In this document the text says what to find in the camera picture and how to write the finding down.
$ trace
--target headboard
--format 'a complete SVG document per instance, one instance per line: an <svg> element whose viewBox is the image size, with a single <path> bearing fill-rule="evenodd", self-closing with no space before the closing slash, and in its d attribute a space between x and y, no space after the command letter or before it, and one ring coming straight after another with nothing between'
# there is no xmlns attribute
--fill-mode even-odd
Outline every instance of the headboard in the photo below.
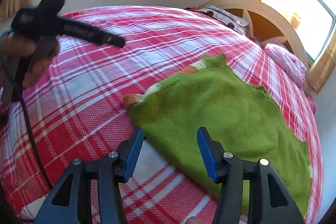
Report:
<svg viewBox="0 0 336 224"><path fill-rule="evenodd" d="M270 6L258 0L210 0L198 8L206 8L208 5L245 18L250 27L247 34L254 36L262 44L270 38L277 37L308 69L307 55L295 30L281 14Z"/></svg>

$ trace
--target silver rivet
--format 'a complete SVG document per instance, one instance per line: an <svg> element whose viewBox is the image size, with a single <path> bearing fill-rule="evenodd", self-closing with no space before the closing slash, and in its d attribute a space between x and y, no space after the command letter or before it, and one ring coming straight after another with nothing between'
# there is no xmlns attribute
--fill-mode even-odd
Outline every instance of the silver rivet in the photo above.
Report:
<svg viewBox="0 0 336 224"><path fill-rule="evenodd" d="M260 164L266 166L266 165L269 164L269 162L268 162L268 160L266 160L266 159L261 159L261 160L260 160Z"/></svg>
<svg viewBox="0 0 336 224"><path fill-rule="evenodd" d="M223 156L224 158L230 159L233 157L233 154L231 152L224 152Z"/></svg>
<svg viewBox="0 0 336 224"><path fill-rule="evenodd" d="M72 161L72 164L73 165L78 165L78 164L80 164L82 161L81 161L81 159L80 158L76 158L76 159L74 159L73 161Z"/></svg>
<svg viewBox="0 0 336 224"><path fill-rule="evenodd" d="M115 158L117 156L118 156L118 152L117 151L112 151L112 152L109 153L109 157L110 158Z"/></svg>

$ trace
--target hand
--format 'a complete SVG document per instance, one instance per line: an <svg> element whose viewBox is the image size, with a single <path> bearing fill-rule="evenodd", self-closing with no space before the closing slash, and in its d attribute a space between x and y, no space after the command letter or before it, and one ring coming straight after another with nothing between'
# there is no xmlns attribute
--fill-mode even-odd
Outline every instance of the hand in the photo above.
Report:
<svg viewBox="0 0 336 224"><path fill-rule="evenodd" d="M5 60L10 55L20 55L24 57L31 56L36 49L34 41L27 39L21 35L13 35L4 37L2 40L2 52ZM27 88L34 86L40 80L42 75L49 68L53 58L59 54L59 45L57 45L46 57L41 58L32 66L30 66L25 73L25 78L22 82L22 86ZM3 86L5 80L5 72L2 65L0 66L0 86Z"/></svg>
<svg viewBox="0 0 336 224"><path fill-rule="evenodd" d="M203 224L198 218L190 217L186 220L185 224Z"/></svg>

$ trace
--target plaid bedspread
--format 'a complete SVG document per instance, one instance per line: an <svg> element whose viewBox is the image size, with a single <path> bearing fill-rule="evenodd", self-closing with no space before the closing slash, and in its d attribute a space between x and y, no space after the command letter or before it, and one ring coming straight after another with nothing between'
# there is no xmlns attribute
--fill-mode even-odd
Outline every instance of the plaid bedspread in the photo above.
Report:
<svg viewBox="0 0 336 224"><path fill-rule="evenodd" d="M315 224L323 167L314 116L305 94L258 46L205 15L181 9L103 7L67 16L120 34L127 44L123 49L97 47L63 36L59 56L38 85L24 93L37 148L52 183L74 158L101 158L130 136L133 128L123 95L144 93L202 55L223 52L242 80L270 92L294 134L308 142L312 187L305 222ZM19 104L10 107L8 125L0 132L0 153L0 178L9 204L22 218L34 218L48 188ZM189 216L211 223L216 209L214 197L146 141L134 177L120 188L129 223L183 223ZM92 207L93 222L98 223L95 184Z"/></svg>

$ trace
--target folded blanket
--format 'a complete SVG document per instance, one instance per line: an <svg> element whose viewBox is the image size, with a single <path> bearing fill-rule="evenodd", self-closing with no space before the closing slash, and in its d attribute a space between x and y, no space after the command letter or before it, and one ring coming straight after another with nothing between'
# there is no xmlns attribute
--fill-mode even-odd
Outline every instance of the folded blanket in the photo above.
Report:
<svg viewBox="0 0 336 224"><path fill-rule="evenodd" d="M221 185L207 176L196 140L199 127L241 159L268 159L305 215L310 197L307 143L292 133L268 91L239 79L224 54L205 55L144 95L126 95L124 102L134 125L143 128L159 153L211 194L218 197ZM244 213L248 201L244 182Z"/></svg>

